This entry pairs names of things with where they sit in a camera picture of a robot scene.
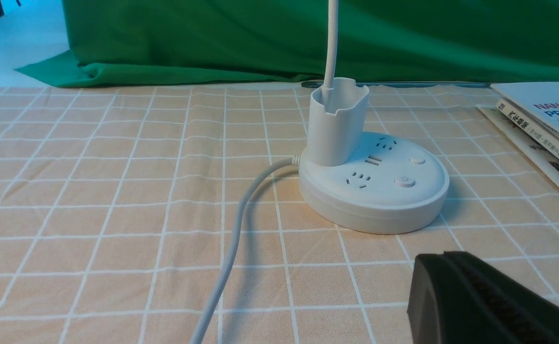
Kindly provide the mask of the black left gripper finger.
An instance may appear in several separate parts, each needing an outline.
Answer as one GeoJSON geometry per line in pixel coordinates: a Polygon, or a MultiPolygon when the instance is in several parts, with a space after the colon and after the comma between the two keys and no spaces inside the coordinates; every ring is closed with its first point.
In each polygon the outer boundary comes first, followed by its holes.
{"type": "Polygon", "coordinates": [[[415,344],[559,344],[559,306],[469,252],[415,257],[415,344]]]}

